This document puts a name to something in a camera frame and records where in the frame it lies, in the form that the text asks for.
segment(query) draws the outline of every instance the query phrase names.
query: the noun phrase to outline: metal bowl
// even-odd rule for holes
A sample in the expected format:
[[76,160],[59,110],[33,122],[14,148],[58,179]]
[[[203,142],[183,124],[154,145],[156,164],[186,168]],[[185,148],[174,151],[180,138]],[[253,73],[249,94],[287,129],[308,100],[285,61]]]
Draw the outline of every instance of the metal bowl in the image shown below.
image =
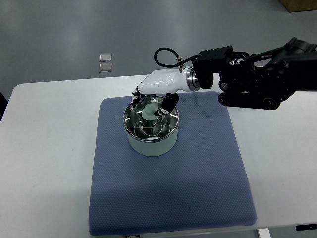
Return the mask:
[[142,110],[151,103],[161,107],[164,97],[157,95],[145,96],[135,108],[130,103],[124,111],[123,123],[130,145],[140,154],[158,156],[170,150],[178,133],[179,113],[177,108],[155,120],[145,120]]

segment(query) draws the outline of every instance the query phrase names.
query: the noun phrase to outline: white table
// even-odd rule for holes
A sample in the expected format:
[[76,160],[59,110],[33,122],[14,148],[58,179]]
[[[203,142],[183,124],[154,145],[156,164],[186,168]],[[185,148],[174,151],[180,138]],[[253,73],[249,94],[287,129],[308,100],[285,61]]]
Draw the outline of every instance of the white table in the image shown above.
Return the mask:
[[[145,75],[18,85],[0,123],[0,237],[91,237],[88,213],[98,112]],[[218,91],[218,75],[212,90]],[[317,93],[276,111],[228,108],[258,215],[252,227],[317,223]]]

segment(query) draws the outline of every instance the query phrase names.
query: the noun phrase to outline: gray floor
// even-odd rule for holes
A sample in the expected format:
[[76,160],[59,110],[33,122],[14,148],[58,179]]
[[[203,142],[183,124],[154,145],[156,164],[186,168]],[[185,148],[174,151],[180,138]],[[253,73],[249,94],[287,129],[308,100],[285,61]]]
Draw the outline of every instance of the gray floor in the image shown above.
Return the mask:
[[[9,99],[21,83],[148,74],[160,68],[159,47],[184,58],[227,45],[260,53],[292,37],[317,43],[317,11],[288,13],[279,0],[0,0],[0,91]],[[98,73],[106,52],[113,71]],[[174,62],[165,53],[159,59]],[[295,227],[271,234],[317,236]]]

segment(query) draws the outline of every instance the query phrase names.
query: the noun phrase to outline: blue cushion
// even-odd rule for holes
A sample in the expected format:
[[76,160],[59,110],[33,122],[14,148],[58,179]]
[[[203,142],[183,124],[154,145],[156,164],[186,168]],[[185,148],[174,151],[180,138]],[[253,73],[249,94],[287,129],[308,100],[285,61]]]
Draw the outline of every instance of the blue cushion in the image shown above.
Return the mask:
[[123,113],[131,97],[101,103],[89,231],[132,235],[253,225],[249,181],[226,107],[217,92],[179,94],[178,139],[146,157],[129,145]]

